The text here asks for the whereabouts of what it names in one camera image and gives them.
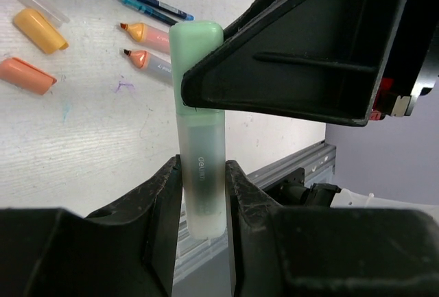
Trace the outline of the orange highlighter cap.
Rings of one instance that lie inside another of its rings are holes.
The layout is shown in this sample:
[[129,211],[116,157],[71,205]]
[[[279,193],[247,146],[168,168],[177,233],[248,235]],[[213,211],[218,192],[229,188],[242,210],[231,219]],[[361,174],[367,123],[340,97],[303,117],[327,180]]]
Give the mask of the orange highlighter cap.
[[69,47],[67,40],[33,8],[25,8],[13,18],[13,24],[26,35],[44,54],[53,54]]

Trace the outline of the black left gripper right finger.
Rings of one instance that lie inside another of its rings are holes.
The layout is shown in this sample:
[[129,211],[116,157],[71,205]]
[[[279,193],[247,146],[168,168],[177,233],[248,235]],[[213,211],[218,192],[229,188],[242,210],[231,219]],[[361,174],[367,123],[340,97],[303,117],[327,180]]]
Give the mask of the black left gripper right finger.
[[414,209],[272,204],[259,222],[238,210],[226,163],[234,296],[437,296],[438,225]]

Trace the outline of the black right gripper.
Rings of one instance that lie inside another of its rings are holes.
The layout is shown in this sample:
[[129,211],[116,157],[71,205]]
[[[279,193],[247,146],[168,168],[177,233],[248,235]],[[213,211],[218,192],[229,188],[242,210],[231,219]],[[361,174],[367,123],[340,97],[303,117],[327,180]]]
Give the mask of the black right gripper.
[[407,0],[370,120],[410,116],[437,78],[438,0]]

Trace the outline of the orange capped marker pen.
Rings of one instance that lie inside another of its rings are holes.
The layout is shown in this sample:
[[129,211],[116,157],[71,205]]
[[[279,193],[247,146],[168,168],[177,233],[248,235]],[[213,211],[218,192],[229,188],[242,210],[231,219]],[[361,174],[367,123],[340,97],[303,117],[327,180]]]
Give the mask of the orange capped marker pen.
[[122,54],[131,62],[138,71],[172,85],[171,64],[146,50],[123,49]]

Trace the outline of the salmon orange marker cap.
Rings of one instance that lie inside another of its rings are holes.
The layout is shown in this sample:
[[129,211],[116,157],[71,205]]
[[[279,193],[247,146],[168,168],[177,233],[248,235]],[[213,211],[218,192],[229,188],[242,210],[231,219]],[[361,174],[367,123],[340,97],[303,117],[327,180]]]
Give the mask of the salmon orange marker cap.
[[19,58],[1,62],[1,79],[37,95],[44,95],[57,79]]

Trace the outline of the blue gel pen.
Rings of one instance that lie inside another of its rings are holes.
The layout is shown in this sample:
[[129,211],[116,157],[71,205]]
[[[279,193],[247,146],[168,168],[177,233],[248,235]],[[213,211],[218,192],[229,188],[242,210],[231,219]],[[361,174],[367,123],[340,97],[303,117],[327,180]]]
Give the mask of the blue gel pen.
[[146,16],[149,16],[157,21],[160,21],[161,23],[164,23],[168,26],[173,26],[177,24],[178,22],[171,17],[159,12],[158,10],[155,10],[154,8],[151,8],[148,5],[143,5],[135,0],[118,0],[122,4],[128,6],[129,8],[136,10],[137,12],[140,12],[141,14],[144,14]]
[[175,16],[179,19],[183,19],[186,21],[193,21],[195,18],[191,14],[188,14],[186,12],[183,12],[182,10],[179,10],[167,3],[164,3],[159,0],[134,0],[135,2],[142,3],[143,5],[148,5],[152,8],[162,10],[168,14],[171,14],[172,16]]

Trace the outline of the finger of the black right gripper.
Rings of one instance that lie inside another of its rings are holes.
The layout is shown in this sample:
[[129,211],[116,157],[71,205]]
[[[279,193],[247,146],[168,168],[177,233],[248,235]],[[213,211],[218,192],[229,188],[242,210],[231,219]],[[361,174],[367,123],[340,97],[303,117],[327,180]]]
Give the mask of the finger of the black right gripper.
[[407,0],[256,0],[185,73],[196,108],[344,126],[369,120]]

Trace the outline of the green highlighter cap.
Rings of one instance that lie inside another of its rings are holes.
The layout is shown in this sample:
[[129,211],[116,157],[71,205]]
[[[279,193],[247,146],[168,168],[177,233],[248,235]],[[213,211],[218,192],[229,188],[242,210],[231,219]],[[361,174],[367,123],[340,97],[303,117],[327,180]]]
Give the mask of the green highlighter cap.
[[210,21],[183,21],[169,30],[187,227],[194,239],[213,239],[226,229],[225,113],[184,105],[181,86],[183,75],[223,39],[222,28]]

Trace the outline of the orange pink highlighter pen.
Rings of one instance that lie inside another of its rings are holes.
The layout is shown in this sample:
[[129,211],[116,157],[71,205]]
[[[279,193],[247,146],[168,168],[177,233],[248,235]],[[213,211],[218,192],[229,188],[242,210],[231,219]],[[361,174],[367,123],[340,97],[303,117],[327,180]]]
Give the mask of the orange pink highlighter pen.
[[131,38],[146,47],[164,54],[170,54],[169,36],[167,32],[144,23],[120,23],[120,28],[126,31]]

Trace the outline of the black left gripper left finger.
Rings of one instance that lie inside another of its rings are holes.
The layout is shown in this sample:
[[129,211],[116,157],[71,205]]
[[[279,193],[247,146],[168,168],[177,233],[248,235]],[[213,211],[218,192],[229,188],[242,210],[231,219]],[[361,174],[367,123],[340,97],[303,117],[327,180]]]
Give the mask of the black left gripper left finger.
[[170,296],[182,197],[178,156],[86,217],[1,210],[2,296]]

